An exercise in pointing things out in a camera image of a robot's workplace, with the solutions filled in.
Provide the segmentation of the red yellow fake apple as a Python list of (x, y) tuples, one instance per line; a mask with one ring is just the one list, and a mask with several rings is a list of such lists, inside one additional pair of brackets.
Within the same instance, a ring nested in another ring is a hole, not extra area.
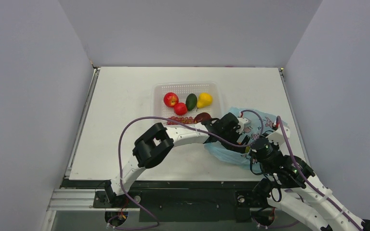
[(167, 107), (173, 108), (178, 104), (179, 98), (175, 93), (168, 92), (164, 95), (163, 102)]

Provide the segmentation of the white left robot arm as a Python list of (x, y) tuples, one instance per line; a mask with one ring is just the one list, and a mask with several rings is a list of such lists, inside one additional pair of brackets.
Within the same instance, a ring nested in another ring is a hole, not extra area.
[(138, 177), (146, 169), (159, 165), (174, 147), (219, 142), (228, 150), (243, 153), (249, 146), (249, 136), (241, 143), (238, 140), (250, 120), (232, 113), (191, 125), (173, 123), (174, 127), (155, 123), (134, 142), (130, 159), (125, 164), (120, 162), (119, 174), (105, 183), (105, 199), (111, 206), (122, 205), (124, 195)]

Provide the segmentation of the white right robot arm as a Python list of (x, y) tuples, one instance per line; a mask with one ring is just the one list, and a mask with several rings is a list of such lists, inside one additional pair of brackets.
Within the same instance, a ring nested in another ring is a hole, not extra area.
[(279, 208), (316, 231), (370, 231), (370, 220), (350, 212), (301, 158), (284, 155), (266, 137), (253, 142), (249, 155), (262, 174), (273, 177), (253, 189), (256, 204)]

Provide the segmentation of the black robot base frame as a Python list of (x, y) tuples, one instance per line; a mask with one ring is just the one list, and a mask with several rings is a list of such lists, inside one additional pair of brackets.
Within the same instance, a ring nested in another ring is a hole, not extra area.
[(274, 221), (270, 205), (253, 193), (258, 181), (136, 181), (128, 194), (107, 196), (106, 181), (63, 179), (61, 189), (93, 190), (89, 208), (105, 211), (105, 219), (138, 212), (141, 222), (152, 222), (150, 211), (160, 222), (248, 222), (252, 216)]

